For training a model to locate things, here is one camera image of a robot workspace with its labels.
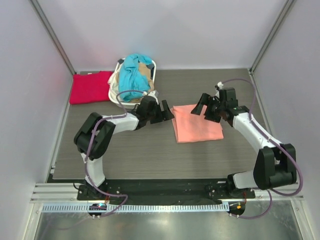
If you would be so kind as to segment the right aluminium corner post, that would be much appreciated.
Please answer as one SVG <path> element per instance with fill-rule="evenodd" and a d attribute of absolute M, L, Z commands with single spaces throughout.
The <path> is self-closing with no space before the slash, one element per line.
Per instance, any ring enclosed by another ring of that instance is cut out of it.
<path fill-rule="evenodd" d="M 265 41 L 262 44 L 262 47 L 260 48 L 258 55 L 256 56 L 255 60 L 253 61 L 252 66 L 248 70 L 251 75 L 254 74 L 254 72 L 257 70 L 262 58 L 264 57 L 265 53 L 267 52 L 269 46 L 272 44 L 274 38 L 278 34 L 281 26 L 285 22 L 286 18 L 288 17 L 290 11 L 292 10 L 293 6 L 295 5 L 296 0 L 286 0 L 281 11 L 279 12 L 274 24 L 272 25 L 272 28 L 270 32 L 268 33 Z"/>

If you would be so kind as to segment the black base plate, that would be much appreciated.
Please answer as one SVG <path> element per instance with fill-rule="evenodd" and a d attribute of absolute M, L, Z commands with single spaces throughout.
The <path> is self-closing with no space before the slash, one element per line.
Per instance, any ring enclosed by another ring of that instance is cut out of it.
<path fill-rule="evenodd" d="M 106 179 L 94 188 L 85 182 L 78 188 L 78 200 L 120 201 L 127 195 L 128 201 L 152 204 L 160 201 L 254 199 L 249 188 L 232 188 L 226 178 L 203 179 Z"/>

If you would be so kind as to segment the aluminium corner post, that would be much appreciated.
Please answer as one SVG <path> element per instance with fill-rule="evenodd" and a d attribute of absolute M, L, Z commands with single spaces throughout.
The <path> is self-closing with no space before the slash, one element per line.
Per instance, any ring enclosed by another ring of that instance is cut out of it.
<path fill-rule="evenodd" d="M 47 18 L 43 8 L 41 7 L 38 0 L 29 0 L 28 1 L 32 8 L 35 11 L 35 14 L 39 18 L 40 22 L 42 23 L 45 31 L 47 32 L 49 38 L 51 39 L 52 43 L 54 44 L 56 50 L 58 51 L 59 55 L 61 56 L 63 62 L 65 63 L 66 67 L 68 68 L 69 72 L 73 75 L 76 73 L 67 53 L 65 52 L 58 36 L 56 35 L 49 19 Z"/>
<path fill-rule="evenodd" d="M 272 28 L 270 32 L 268 33 L 265 41 L 262 44 L 262 47 L 260 48 L 258 55 L 256 56 L 255 60 L 253 61 L 252 66 L 248 70 L 251 75 L 254 74 L 254 72 L 257 70 L 262 58 L 264 57 L 265 53 L 267 52 L 269 46 L 272 44 L 274 38 L 278 34 L 281 26 L 285 22 L 286 18 L 288 17 L 290 11 L 292 10 L 293 6 L 295 5 L 296 0 L 286 0 L 281 11 L 279 12 L 274 24 L 272 25 Z"/>

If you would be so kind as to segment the salmon pink t-shirt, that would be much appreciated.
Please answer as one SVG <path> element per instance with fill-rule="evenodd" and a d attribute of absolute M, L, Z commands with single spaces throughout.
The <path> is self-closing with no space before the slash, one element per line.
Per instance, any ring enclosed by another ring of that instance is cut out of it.
<path fill-rule="evenodd" d="M 206 106 L 200 115 L 192 114 L 195 107 L 195 104 L 190 104 L 173 106 L 170 109 L 174 115 L 172 124 L 176 142 L 182 144 L 222 140 L 224 135 L 221 124 L 205 119 Z"/>

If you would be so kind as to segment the turquoise blue t-shirt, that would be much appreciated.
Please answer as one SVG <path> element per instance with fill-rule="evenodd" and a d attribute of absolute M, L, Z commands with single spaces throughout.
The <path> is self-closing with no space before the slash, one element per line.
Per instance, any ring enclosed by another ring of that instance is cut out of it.
<path fill-rule="evenodd" d="M 139 71 L 139 63 L 150 65 L 152 59 L 144 54 L 128 55 L 119 70 L 118 75 L 118 91 L 124 92 L 120 94 L 124 102 L 130 102 L 143 96 L 143 92 L 148 92 L 151 87 L 146 76 Z"/>

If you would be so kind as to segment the white t-shirt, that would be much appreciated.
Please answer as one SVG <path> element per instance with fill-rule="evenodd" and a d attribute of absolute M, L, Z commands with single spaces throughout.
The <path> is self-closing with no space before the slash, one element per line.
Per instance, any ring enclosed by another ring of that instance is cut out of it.
<path fill-rule="evenodd" d="M 119 72 L 120 72 L 119 69 L 115 70 L 108 80 L 108 84 L 109 84 L 108 97 L 110 101 L 114 103 L 118 102 L 117 94 L 120 92 L 119 91 Z"/>

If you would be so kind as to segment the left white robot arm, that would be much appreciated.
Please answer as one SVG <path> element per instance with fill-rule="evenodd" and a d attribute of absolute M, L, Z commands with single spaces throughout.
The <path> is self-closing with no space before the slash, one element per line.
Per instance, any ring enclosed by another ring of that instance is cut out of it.
<path fill-rule="evenodd" d="M 89 195 L 101 200 L 107 193 L 103 155 L 113 135 L 139 130 L 147 123 L 157 124 L 174 118 L 167 101 L 163 100 L 160 105 L 154 96 L 144 96 L 139 104 L 124 114 L 103 116 L 91 113 L 73 140 L 84 162 L 85 185 Z"/>

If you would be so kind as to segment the white perforated laundry basket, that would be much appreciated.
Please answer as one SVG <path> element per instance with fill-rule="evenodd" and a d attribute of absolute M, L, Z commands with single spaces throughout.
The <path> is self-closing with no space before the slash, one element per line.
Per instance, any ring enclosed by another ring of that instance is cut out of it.
<path fill-rule="evenodd" d="M 121 98 L 119 98 L 121 100 L 121 102 L 119 103 L 116 97 L 117 94 L 119 93 L 119 73 L 124 61 L 125 61 L 125 58 L 120 58 L 117 61 L 115 70 L 108 80 L 108 84 L 109 84 L 108 97 L 112 103 L 116 104 L 120 108 L 121 108 L 121 105 L 120 105 L 121 103 L 125 109 L 133 109 L 135 105 L 140 104 L 141 102 L 140 98 L 138 98 L 137 100 L 134 99 L 133 101 L 130 101 L 130 102 L 124 102 L 122 101 Z M 150 81 L 148 82 L 150 86 L 150 90 L 148 90 L 148 93 L 150 93 L 151 91 L 155 90 L 155 76 L 156 76 L 157 65 L 152 60 L 152 63 L 149 65 L 146 65 L 146 68 L 148 68 L 150 71 Z"/>

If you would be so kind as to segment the left aluminium corner post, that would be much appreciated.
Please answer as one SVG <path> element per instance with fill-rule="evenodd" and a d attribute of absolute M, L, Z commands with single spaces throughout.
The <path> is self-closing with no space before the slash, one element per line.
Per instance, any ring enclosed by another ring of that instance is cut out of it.
<path fill-rule="evenodd" d="M 61 56 L 63 62 L 65 63 L 66 67 L 68 68 L 69 72 L 73 75 L 76 73 L 67 53 L 65 52 L 58 36 L 56 35 L 49 19 L 47 18 L 43 8 L 41 7 L 38 0 L 29 0 L 28 1 L 32 8 L 35 11 L 35 14 L 39 18 L 40 22 L 42 23 L 45 31 L 47 32 L 49 38 L 51 39 L 52 43 L 54 44 L 56 50 L 58 51 L 59 55 Z"/>

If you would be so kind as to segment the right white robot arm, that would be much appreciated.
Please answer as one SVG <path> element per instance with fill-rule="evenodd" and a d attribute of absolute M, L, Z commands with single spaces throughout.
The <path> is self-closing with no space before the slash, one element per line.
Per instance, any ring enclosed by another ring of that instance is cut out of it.
<path fill-rule="evenodd" d="M 228 175 L 225 192 L 229 197 L 237 198 L 244 189 L 272 190 L 297 182 L 295 147 L 270 135 L 248 107 L 239 105 L 233 87 L 219 88 L 214 96 L 203 93 L 191 113 L 215 123 L 226 121 L 257 154 L 253 170 Z"/>

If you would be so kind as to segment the folded red t-shirt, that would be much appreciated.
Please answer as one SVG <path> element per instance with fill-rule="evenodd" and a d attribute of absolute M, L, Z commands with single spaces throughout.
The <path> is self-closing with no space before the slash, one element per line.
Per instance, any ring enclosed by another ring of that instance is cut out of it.
<path fill-rule="evenodd" d="M 74 74 L 69 103 L 82 105 L 110 101 L 108 83 L 112 71 L 99 71 L 91 74 Z"/>

